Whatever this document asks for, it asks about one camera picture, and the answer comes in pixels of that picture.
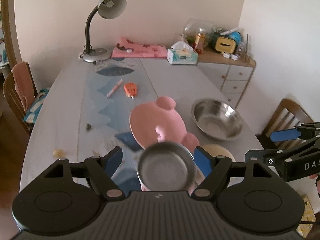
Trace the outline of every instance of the blue container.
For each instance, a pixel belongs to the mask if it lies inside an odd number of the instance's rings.
[[[237,45],[241,41],[241,34],[239,32],[230,33],[227,35],[227,37],[233,39]]]

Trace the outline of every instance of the cabinet drawer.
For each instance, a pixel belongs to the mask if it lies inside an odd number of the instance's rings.
[[[253,68],[242,66],[230,66],[227,80],[248,80]]]
[[[209,80],[221,90],[226,78],[229,65],[198,62],[197,67],[209,78]]]
[[[242,93],[246,84],[247,81],[226,80],[221,91],[227,94]]]
[[[240,97],[242,94],[224,94],[227,98],[227,102],[230,104],[232,107],[236,107]]]

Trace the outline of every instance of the metal cup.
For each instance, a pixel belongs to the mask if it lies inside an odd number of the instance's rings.
[[[194,187],[196,165],[183,145],[160,142],[141,155],[137,169],[141,189],[145,191],[190,191]]]

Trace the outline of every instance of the pink pen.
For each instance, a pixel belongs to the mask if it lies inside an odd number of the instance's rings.
[[[118,83],[110,90],[110,92],[107,94],[107,98],[109,98],[117,89],[118,87],[122,84],[123,80],[120,79]]]

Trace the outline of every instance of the stainless steel bowl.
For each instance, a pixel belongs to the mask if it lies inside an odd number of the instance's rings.
[[[138,162],[138,177],[146,190],[189,190],[194,183],[196,165],[183,145],[161,142],[148,147]]]
[[[233,140],[242,130],[242,119],[231,106],[212,98],[196,101],[192,118],[207,135],[219,140]]]

